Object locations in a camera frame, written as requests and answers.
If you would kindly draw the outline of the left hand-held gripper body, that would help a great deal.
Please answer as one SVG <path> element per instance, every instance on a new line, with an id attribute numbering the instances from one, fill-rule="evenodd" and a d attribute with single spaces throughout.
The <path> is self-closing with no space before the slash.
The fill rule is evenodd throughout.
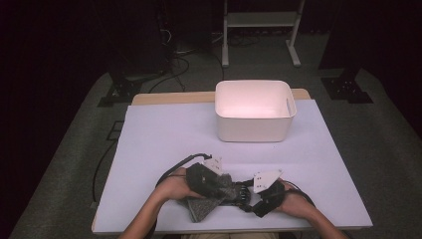
<path id="1" fill-rule="evenodd" d="M 219 158 L 204 159 L 186 169 L 186 181 L 189 188 L 207 198 L 221 198 L 223 185 L 219 179 L 223 175 L 222 162 Z"/>

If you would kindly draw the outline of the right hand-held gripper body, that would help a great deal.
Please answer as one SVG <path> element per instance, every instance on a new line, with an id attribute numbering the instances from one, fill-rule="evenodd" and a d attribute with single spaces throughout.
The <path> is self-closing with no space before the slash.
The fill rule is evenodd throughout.
<path id="1" fill-rule="evenodd" d="M 258 217 L 264 217 L 277 208 L 284 200 L 285 186 L 280 181 L 280 169 L 258 172 L 253 178 L 253 191 L 261 200 L 253 206 L 253 212 Z"/>

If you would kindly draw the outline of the blue toy car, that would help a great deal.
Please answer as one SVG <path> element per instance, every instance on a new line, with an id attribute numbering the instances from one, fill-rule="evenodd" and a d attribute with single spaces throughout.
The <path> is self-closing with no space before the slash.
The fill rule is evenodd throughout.
<path id="1" fill-rule="evenodd" d="M 249 205 L 251 201 L 250 188 L 239 184 L 240 181 L 234 183 L 235 197 L 232 199 L 231 204 L 235 206 Z"/>

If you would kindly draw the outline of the grey cloth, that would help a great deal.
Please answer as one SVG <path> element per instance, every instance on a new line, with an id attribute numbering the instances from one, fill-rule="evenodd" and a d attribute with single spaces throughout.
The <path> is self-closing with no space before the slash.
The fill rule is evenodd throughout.
<path id="1" fill-rule="evenodd" d="M 224 173 L 220 179 L 223 185 L 221 191 L 223 196 L 221 198 L 202 198 L 186 197 L 179 201 L 190 214 L 191 221 L 198 223 L 203 221 L 214 209 L 219 206 L 235 206 L 232 205 L 232 199 L 235 197 L 234 182 L 230 174 Z"/>

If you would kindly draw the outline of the white plastic storage bin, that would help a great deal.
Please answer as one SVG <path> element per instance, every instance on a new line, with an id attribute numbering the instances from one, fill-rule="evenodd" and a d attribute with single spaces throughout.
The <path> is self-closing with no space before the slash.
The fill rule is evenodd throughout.
<path id="1" fill-rule="evenodd" d="M 290 86 L 274 80 L 217 84 L 218 137 L 232 142 L 277 142 L 286 138 L 297 107 Z"/>

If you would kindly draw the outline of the person's right hand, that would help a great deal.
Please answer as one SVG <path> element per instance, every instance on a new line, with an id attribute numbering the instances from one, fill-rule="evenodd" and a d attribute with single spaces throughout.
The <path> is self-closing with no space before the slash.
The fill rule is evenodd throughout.
<path id="1" fill-rule="evenodd" d="M 276 208 L 287 215 L 309 219 L 315 208 L 301 195 L 288 192 L 284 201 Z"/>

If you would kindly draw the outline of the person's left hand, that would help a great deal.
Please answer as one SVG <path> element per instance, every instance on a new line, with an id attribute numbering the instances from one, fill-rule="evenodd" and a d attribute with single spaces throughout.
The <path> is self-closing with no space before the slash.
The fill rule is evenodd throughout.
<path id="1" fill-rule="evenodd" d="M 190 189 L 186 181 L 186 169 L 180 167 L 160 182 L 153 191 L 160 201 L 181 200 L 186 197 L 202 198 Z"/>

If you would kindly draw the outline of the white table cover sheet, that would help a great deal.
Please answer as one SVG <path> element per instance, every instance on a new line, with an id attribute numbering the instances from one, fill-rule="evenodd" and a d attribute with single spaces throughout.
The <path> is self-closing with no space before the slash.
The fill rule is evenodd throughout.
<path id="1" fill-rule="evenodd" d="M 128 108 L 92 230 L 123 231 L 159 177 L 189 155 L 222 160 L 235 181 L 279 170 L 304 191 L 335 226 L 369 227 L 372 221 L 332 140 L 317 103 L 301 100 L 281 142 L 224 142 L 213 105 L 175 104 Z"/>

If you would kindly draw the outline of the black floor frame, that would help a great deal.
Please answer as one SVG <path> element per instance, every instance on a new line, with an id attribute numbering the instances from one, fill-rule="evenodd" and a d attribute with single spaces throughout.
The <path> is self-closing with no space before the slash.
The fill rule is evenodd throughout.
<path id="1" fill-rule="evenodd" d="M 108 132 L 106 139 L 107 140 L 118 140 L 122 131 L 124 121 L 123 120 L 116 120 Z"/>

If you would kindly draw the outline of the black stand with base plate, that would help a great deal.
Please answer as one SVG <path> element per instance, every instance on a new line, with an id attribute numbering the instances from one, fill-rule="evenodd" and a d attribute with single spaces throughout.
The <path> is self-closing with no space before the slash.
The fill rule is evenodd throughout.
<path id="1" fill-rule="evenodd" d="M 355 80 L 358 72 L 359 68 L 345 68 L 338 77 L 322 78 L 321 82 L 332 100 L 344 100 L 350 104 L 372 104 L 369 94 Z"/>
<path id="2" fill-rule="evenodd" d="M 131 103 L 133 98 L 140 92 L 141 81 L 128 77 L 117 67 L 110 67 L 112 84 L 104 97 L 100 99 L 98 106 L 100 108 L 112 107 L 114 104 Z"/>

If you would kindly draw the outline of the white metal stand frame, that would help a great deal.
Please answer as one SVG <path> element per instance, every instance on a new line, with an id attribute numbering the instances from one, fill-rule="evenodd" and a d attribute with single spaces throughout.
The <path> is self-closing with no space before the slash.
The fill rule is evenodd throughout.
<path id="1" fill-rule="evenodd" d="M 286 40 L 286 46 L 291 56 L 293 65 L 295 67 L 300 67 L 302 63 L 297 54 L 295 42 L 299 32 L 305 3 L 306 0 L 299 0 L 299 6 L 296 11 L 231 13 L 228 11 L 228 0 L 224 0 L 223 43 L 221 55 L 222 66 L 229 66 L 228 31 L 230 28 L 291 27 L 292 33 L 290 38 Z"/>

